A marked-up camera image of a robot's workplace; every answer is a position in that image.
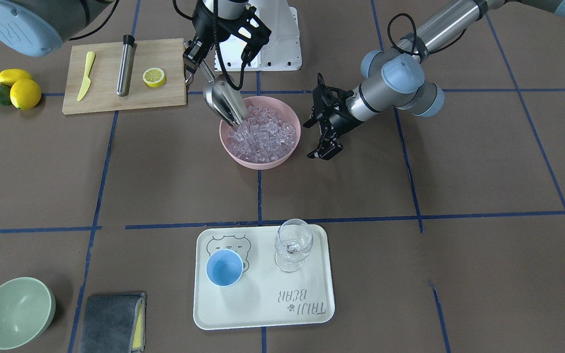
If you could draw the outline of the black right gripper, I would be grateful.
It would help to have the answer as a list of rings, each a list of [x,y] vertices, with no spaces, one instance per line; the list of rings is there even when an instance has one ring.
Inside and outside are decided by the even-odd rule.
[[[252,5],[197,5],[191,16],[196,34],[183,43],[185,69],[197,73],[210,50],[220,54],[220,43],[233,36],[245,42],[240,65],[240,78],[244,78],[245,67],[269,43],[272,34],[256,11]]]

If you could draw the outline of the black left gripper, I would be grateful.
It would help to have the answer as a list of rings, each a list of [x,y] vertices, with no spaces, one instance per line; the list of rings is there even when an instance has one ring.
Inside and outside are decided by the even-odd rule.
[[[308,152],[307,158],[330,160],[343,150],[339,142],[339,133],[348,133],[361,125],[355,118],[347,102],[355,98],[352,90],[343,90],[327,86],[322,74],[317,74],[317,85],[312,90],[311,115],[305,122],[305,128],[320,123],[321,126],[333,127],[321,132],[317,147]]]

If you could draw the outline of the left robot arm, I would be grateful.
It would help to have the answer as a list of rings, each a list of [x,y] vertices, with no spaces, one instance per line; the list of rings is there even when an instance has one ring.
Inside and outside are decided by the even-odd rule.
[[[328,86],[318,74],[311,115],[303,126],[318,125],[320,141],[308,158],[331,159],[343,150],[341,136],[384,110],[406,110],[424,118],[437,114],[444,92],[425,78],[422,65],[453,46],[489,12],[504,7],[565,18],[565,0],[449,0],[422,23],[408,13],[395,14],[381,37],[384,46],[361,61],[363,81],[354,89]]]

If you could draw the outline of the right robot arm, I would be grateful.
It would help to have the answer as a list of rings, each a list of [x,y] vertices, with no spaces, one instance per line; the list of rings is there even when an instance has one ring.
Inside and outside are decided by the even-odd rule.
[[[116,0],[0,0],[0,41],[27,56],[42,57],[67,41],[85,38],[101,12],[116,10]],[[246,0],[199,0],[190,20],[195,36],[184,52],[186,69],[194,74],[211,50],[231,36],[245,43],[240,69],[269,43],[271,29]]]

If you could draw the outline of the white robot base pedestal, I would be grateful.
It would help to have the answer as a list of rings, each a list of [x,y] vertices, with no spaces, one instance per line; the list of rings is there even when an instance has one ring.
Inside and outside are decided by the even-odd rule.
[[[303,61],[300,46],[300,29],[295,7],[290,7],[287,0],[242,0],[256,8],[255,15],[272,30],[269,42],[259,52],[245,71],[292,71],[299,70]],[[221,42],[224,66],[229,72],[239,72],[241,53],[245,42],[231,36]]]

